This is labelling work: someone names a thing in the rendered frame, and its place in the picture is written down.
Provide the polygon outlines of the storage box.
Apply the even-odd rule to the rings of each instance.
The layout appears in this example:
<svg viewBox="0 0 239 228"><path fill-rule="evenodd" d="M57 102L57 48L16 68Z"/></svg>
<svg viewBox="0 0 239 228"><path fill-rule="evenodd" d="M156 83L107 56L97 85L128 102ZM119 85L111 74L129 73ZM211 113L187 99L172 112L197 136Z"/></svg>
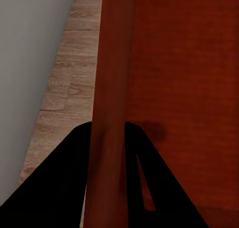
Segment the storage box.
<svg viewBox="0 0 239 228"><path fill-rule="evenodd" d="M128 228L126 122L209 228L239 228L239 0L102 0L83 228Z"/></svg>

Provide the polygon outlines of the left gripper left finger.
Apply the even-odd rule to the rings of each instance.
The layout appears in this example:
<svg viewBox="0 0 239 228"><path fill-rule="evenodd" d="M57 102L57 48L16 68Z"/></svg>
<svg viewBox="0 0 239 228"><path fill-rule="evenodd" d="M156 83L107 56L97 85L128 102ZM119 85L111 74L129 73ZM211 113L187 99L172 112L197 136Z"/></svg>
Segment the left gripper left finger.
<svg viewBox="0 0 239 228"><path fill-rule="evenodd" d="M0 207L0 228L79 228L92 121L75 127Z"/></svg>

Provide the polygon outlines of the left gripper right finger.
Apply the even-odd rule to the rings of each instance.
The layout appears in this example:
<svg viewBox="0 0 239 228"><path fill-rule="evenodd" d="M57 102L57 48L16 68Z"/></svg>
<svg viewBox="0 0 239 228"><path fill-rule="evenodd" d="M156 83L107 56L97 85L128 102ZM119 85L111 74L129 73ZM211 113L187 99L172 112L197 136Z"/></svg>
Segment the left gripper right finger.
<svg viewBox="0 0 239 228"><path fill-rule="evenodd" d="M138 155L156 211L144 208ZM144 130L125 123L128 228L209 228Z"/></svg>

